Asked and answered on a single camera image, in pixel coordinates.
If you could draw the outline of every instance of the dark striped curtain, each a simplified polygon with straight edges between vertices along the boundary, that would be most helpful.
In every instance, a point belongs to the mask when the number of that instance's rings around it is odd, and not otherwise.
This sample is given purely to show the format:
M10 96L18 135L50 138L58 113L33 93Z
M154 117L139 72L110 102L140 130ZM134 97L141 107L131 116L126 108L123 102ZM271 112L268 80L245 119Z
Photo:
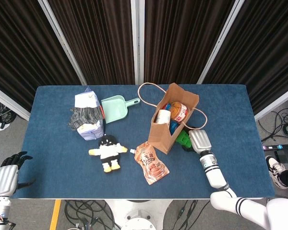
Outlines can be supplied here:
M144 81L199 79L234 0L145 0Z
M0 0L0 90L28 111L40 85L80 84L37 1Z
M134 84L130 0L48 0L88 84Z
M288 91L288 0L247 0L204 83L245 84L258 113Z

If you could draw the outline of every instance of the blue table cover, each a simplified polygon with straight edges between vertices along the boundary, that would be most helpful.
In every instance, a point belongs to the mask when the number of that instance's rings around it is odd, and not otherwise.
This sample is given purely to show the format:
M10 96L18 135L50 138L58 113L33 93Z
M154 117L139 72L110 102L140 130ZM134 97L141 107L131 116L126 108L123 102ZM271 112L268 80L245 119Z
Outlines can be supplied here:
M198 94L197 108L208 116L204 128L212 143L212 152L230 187L237 196L269 197L274 189L268 174L264 152L244 85L180 85ZM125 100L138 97L137 85L90 86L102 100L122 95ZM98 140L85 141L68 126L74 96L86 86L41 86L36 91L23 151L33 156L20 170L19 182L36 178L33 185L21 189L15 198L81 199L193 199L209 198L210 187L199 155L185 152L175 143L168 155L156 150L170 173L148 185L141 166L129 153L122 153L121 169L104 173L99 156L88 150L98 148ZM163 97L158 88L147 85L141 96L157 104ZM147 141L155 108L144 104L129 107L126 118L105 124L105 133L114 135L121 145L135 149ZM204 117L195 111L190 126L201 126Z

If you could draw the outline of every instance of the snack pouch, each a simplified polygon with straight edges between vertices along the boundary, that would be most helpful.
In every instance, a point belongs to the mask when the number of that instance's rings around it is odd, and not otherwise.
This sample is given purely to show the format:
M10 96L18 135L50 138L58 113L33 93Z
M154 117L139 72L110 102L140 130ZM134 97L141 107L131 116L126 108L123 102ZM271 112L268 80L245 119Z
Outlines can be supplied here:
M149 185L169 174L168 168L158 159L154 147L147 142L139 145L134 154L134 159L141 165Z

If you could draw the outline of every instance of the yellow tape line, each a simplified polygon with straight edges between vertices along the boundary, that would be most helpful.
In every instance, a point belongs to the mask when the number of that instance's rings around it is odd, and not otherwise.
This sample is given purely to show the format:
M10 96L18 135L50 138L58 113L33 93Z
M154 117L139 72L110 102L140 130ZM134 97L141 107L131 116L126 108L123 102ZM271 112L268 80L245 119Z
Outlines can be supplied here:
M56 200L53 207L50 230L56 230L57 228L60 206L61 206L61 200Z

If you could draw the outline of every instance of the black and white plush doll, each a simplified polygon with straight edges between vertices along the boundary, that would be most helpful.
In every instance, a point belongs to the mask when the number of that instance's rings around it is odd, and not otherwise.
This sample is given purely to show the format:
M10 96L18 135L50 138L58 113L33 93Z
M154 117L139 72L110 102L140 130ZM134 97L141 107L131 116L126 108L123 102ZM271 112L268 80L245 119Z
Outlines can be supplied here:
M112 135L104 135L99 142L98 149L90 149L91 156L100 156L104 172L120 169L120 153L127 152L127 148L120 145Z

